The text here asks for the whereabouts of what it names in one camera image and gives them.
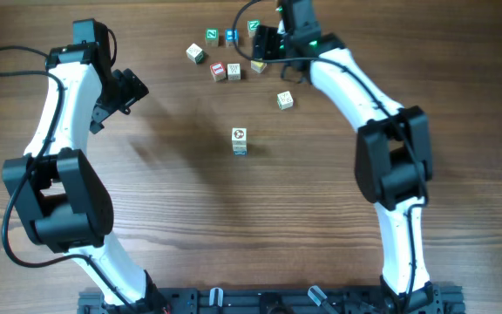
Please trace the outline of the yellow top elephant block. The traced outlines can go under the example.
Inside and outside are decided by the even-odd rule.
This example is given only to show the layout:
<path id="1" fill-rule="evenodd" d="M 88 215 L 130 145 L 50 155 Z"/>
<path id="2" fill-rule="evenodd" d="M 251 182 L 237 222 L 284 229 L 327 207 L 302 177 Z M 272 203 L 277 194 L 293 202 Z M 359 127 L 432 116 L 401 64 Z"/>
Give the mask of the yellow top elephant block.
<path id="1" fill-rule="evenodd" d="M 252 61 L 250 64 L 251 69 L 257 73 L 262 73 L 267 67 L 265 63 L 259 61 Z"/>

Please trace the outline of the lone block with zero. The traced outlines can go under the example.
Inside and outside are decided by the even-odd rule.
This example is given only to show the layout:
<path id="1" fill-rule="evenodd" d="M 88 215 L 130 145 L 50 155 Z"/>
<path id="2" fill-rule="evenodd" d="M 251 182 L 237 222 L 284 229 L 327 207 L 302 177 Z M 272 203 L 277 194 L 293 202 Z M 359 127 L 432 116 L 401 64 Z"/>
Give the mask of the lone block with zero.
<path id="1" fill-rule="evenodd" d="M 281 110 L 285 110 L 292 107 L 294 105 L 294 100 L 290 91 L 278 93 L 277 104 Z"/>

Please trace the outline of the white green edged block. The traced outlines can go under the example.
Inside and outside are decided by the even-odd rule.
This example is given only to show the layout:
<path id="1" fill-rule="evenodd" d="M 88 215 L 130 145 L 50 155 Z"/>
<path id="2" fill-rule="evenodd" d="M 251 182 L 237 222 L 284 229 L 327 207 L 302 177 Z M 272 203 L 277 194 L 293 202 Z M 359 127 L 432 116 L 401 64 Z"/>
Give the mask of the white green edged block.
<path id="1" fill-rule="evenodd" d="M 233 142 L 233 150 L 234 151 L 245 151 L 247 149 L 246 141 L 234 141 Z"/>

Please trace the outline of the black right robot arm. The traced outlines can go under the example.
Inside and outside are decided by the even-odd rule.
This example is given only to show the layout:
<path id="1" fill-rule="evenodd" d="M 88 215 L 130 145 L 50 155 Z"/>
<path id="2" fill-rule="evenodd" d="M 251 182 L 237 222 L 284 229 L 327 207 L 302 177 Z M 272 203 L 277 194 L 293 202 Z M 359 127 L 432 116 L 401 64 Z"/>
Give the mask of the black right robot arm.
<path id="1" fill-rule="evenodd" d="M 299 38 L 261 25 L 254 35 L 252 58 L 303 72 L 351 124 L 356 132 L 356 184 L 374 205 L 383 241 L 385 307 L 410 313 L 429 305 L 431 281 L 424 265 L 421 214 L 428 202 L 432 154 L 424 111 L 387 97 L 333 34 L 313 31 Z"/>

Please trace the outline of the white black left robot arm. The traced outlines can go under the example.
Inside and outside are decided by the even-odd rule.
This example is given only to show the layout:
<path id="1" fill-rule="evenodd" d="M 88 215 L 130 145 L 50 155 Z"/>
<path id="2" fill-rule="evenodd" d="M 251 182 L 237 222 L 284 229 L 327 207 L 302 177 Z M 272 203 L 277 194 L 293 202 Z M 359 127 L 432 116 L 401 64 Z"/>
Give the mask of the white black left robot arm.
<path id="1" fill-rule="evenodd" d="M 2 223 L 3 249 L 25 268 L 75 261 L 100 288 L 108 313 L 165 313 L 167 300 L 113 234 L 113 205 L 88 161 L 88 136 L 117 110 L 147 94 L 130 71 L 113 71 L 108 44 L 79 43 L 46 54 L 40 73 L 48 92 L 37 130 L 20 158 L 6 160 L 10 194 Z M 17 212 L 29 239 L 56 258 L 26 262 L 10 246 L 9 219 Z"/>

